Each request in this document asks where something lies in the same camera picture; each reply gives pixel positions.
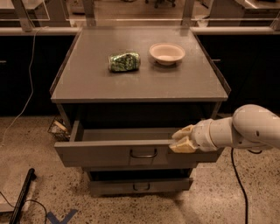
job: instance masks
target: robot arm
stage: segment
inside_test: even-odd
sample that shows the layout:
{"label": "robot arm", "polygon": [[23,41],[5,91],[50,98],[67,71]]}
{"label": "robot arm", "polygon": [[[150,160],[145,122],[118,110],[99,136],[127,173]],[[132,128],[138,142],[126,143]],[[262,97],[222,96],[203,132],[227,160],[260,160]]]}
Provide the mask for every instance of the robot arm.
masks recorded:
{"label": "robot arm", "polygon": [[217,151],[223,147],[238,149],[280,149],[280,117],[266,108],[245,105],[232,117],[207,119],[189,125],[175,134],[170,148],[174,152]]}

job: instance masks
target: white bowl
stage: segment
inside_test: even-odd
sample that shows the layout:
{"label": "white bowl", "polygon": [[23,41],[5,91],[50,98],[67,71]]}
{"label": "white bowl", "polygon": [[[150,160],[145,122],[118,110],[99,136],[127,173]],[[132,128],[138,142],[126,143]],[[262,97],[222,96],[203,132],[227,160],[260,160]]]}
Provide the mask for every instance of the white bowl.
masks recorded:
{"label": "white bowl", "polygon": [[163,66],[170,66],[182,60],[186,53],[183,47],[172,43],[158,43],[150,47],[150,55]]}

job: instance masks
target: soda can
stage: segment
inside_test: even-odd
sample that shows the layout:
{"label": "soda can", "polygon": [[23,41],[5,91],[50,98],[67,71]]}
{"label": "soda can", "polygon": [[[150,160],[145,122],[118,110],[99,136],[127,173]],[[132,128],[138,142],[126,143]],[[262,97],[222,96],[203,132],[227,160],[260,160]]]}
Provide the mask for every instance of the soda can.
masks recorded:
{"label": "soda can", "polygon": [[127,72],[139,69],[140,55],[137,52],[121,52],[108,56],[108,70],[111,72]]}

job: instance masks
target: desk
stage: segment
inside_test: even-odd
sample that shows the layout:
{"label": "desk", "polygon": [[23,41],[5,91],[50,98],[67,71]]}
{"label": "desk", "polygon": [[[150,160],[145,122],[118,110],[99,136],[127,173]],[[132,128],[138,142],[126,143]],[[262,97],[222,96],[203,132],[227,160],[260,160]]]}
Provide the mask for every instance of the desk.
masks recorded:
{"label": "desk", "polygon": [[[156,63],[149,48],[158,42],[181,45],[182,62]],[[111,73],[108,56],[128,50],[140,54],[140,69]],[[228,98],[186,27],[84,28],[58,76],[52,102],[72,135],[55,148],[65,166],[87,172],[92,194],[188,190],[197,163],[220,155],[168,148],[173,131],[215,117]]]}

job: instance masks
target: drawer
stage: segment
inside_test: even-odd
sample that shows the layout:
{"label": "drawer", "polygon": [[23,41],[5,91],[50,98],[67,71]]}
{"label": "drawer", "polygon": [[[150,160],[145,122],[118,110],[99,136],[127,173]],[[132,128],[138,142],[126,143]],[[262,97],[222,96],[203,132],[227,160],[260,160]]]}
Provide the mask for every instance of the drawer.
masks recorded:
{"label": "drawer", "polygon": [[91,171],[89,189],[92,196],[187,191],[191,170]]}
{"label": "drawer", "polygon": [[64,166],[79,166],[85,171],[96,169],[172,169],[195,168],[198,162],[214,162],[219,153],[178,154],[168,145],[178,129],[83,129],[73,125],[69,142],[54,147]]}

